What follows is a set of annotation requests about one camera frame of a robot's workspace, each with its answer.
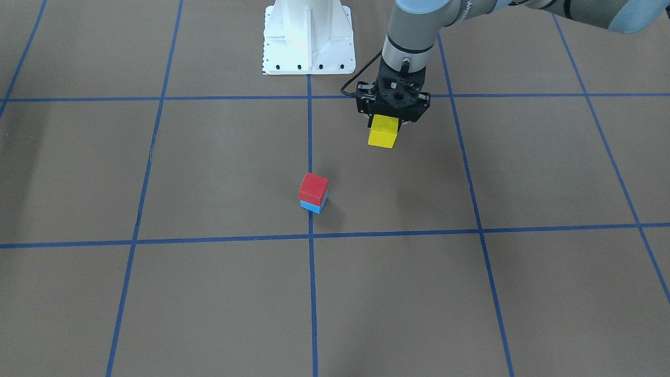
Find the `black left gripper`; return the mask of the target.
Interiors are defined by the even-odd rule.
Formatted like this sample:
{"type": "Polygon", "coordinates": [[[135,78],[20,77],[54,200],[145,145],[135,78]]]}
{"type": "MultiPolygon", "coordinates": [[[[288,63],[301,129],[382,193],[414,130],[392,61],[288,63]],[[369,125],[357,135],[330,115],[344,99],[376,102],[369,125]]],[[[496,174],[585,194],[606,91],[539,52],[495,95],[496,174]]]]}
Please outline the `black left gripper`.
{"type": "Polygon", "coordinates": [[[396,71],[385,61],[379,64],[378,74],[373,83],[356,83],[356,105],[360,114],[364,114],[368,128],[371,128],[375,116],[387,116],[399,119],[398,132],[410,122],[417,122],[431,105],[431,94],[423,92],[426,68],[409,72],[400,65],[396,71]]]}

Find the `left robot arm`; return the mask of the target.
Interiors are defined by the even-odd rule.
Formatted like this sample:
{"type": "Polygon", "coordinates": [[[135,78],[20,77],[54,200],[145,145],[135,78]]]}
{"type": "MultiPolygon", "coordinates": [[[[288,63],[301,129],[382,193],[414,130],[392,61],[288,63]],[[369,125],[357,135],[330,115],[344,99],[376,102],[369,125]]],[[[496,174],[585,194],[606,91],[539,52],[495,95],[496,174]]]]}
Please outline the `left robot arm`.
{"type": "Polygon", "coordinates": [[[368,127],[389,123],[393,132],[417,122],[429,109],[423,91],[426,70],[438,35],[446,28],[486,17],[503,8],[524,6],[580,24],[619,34],[650,26],[668,1],[395,1],[373,83],[359,81],[349,97],[356,100],[368,127]]]}

